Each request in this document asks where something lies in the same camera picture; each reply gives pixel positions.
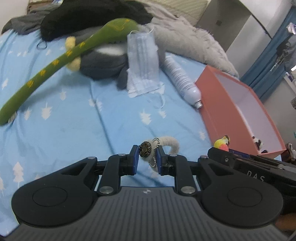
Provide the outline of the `person right hand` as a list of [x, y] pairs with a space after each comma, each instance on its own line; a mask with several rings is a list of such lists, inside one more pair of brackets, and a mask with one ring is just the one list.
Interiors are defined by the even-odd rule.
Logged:
[[280, 216], [276, 221], [275, 226], [284, 232], [294, 232], [296, 230], [296, 214], [290, 213]]

